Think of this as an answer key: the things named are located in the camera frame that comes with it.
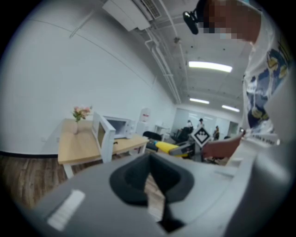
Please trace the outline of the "white ceiling pipes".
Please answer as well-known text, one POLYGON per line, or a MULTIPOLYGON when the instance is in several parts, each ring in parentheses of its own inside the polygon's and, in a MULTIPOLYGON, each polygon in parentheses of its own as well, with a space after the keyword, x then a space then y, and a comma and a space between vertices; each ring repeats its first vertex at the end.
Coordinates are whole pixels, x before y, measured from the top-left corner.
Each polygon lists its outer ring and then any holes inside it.
POLYGON ((188 85, 185 54, 181 46, 181 35, 163 0, 140 0, 151 20, 145 30, 146 47, 152 53, 177 104, 182 103, 182 89, 178 81, 185 79, 188 85))

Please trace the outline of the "white water dispenser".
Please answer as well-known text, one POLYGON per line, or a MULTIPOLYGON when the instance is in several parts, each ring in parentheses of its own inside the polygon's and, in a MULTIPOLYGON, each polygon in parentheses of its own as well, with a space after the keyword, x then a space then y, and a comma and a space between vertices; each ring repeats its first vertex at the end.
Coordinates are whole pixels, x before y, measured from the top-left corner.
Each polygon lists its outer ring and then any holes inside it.
POLYGON ((142 136, 144 132, 148 131, 150 117, 151 117, 151 109, 147 107, 143 108, 140 113, 140 118, 137 122, 136 134, 142 136))

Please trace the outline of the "wooden table with white legs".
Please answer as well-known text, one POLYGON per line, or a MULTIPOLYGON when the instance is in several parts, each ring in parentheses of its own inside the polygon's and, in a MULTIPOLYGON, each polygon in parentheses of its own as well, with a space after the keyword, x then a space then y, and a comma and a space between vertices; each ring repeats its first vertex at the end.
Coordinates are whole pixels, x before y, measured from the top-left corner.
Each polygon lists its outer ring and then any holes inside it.
MULTIPOLYGON (((72 166, 102 160, 95 136, 88 120, 76 123, 73 119, 64 119, 58 149, 58 163, 63 166, 67 178, 73 177, 72 166)), ((116 139, 113 155, 119 155, 138 149, 143 154, 148 143, 146 137, 134 134, 131 139, 116 139)))

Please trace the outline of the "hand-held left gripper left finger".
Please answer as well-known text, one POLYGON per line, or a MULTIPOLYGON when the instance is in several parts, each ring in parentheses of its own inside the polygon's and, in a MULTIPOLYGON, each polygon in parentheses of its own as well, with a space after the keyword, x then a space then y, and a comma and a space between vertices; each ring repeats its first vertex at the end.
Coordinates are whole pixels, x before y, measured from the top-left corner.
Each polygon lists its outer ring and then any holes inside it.
POLYGON ((146 207, 127 205, 110 175, 135 156, 89 167, 45 195, 31 211, 43 237, 165 237, 146 207))

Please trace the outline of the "person's right forearm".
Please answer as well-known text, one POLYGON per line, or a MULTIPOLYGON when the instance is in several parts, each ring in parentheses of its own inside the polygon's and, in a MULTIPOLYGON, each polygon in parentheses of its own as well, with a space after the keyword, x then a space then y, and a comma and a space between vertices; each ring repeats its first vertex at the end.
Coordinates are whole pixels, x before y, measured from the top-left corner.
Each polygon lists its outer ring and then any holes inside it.
POLYGON ((240 141, 244 137, 245 133, 246 131, 243 131, 236 137, 208 142, 203 147, 203 157, 230 158, 239 146, 240 141))

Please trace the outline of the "pink flowers in vase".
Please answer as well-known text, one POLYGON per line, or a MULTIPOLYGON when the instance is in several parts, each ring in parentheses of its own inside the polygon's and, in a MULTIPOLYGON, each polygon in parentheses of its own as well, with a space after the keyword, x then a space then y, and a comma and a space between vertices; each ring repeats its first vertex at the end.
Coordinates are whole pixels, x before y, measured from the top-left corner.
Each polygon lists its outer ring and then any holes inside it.
POLYGON ((81 120, 85 120, 87 118, 87 116, 89 116, 91 114, 92 108, 93 108, 92 106, 89 106, 89 107, 75 106, 74 107, 74 109, 72 111, 72 115, 73 115, 74 120, 75 120, 74 134, 78 133, 79 122, 81 120))

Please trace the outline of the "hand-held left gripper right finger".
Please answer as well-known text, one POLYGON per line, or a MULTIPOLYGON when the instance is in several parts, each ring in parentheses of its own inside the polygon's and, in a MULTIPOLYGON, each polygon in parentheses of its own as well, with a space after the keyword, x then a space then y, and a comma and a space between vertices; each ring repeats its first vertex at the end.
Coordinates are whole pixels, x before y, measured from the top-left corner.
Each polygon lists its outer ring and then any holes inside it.
POLYGON ((149 237, 266 237, 279 227, 279 210, 292 189, 292 144, 244 147, 238 167, 151 154, 165 207, 149 237))

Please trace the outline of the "white ceiling air conditioner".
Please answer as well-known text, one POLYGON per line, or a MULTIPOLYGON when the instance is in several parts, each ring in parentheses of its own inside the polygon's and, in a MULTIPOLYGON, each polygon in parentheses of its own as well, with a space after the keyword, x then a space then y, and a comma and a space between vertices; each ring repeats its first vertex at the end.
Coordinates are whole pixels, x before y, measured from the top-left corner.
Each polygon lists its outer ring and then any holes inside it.
POLYGON ((154 0, 107 0, 102 8, 127 31, 143 31, 161 17, 154 0))

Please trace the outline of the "white microwave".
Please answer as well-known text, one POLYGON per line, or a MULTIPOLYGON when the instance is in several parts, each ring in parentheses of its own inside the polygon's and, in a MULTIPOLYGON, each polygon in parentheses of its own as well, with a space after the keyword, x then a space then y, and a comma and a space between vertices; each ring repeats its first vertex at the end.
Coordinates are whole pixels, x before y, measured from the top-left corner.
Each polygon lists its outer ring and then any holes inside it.
POLYGON ((132 138, 135 123, 131 119, 103 116, 97 112, 93 113, 92 133, 104 163, 111 161, 113 145, 116 139, 132 138))

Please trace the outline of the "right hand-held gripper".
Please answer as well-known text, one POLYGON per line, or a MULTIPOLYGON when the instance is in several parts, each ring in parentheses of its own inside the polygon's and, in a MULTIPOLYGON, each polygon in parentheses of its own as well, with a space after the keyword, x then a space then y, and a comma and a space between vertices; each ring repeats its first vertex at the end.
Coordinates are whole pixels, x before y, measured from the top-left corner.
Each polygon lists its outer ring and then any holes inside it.
POLYGON ((211 140, 211 135, 203 128, 195 129, 185 145, 172 145, 169 155, 190 160, 203 160, 203 147, 211 140))

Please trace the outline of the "black chair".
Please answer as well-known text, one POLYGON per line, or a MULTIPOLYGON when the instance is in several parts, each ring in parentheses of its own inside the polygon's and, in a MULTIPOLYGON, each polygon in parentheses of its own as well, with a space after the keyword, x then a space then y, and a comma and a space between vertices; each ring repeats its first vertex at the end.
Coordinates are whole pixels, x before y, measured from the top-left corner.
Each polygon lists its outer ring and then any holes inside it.
POLYGON ((148 138, 149 140, 153 140, 153 141, 161 141, 162 140, 161 135, 159 135, 158 133, 155 133, 155 132, 151 132, 151 131, 145 131, 143 133, 143 136, 148 138))

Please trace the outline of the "person in white shirt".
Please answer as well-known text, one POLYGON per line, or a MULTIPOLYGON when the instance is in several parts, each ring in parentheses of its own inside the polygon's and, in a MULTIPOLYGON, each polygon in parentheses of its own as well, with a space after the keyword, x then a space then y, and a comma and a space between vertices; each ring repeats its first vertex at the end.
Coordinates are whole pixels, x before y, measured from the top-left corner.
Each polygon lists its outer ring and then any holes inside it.
POLYGON ((243 77, 241 126, 246 131, 245 139, 273 146, 278 143, 278 135, 264 106, 285 80, 294 59, 276 23, 265 12, 260 17, 259 35, 252 44, 243 77))

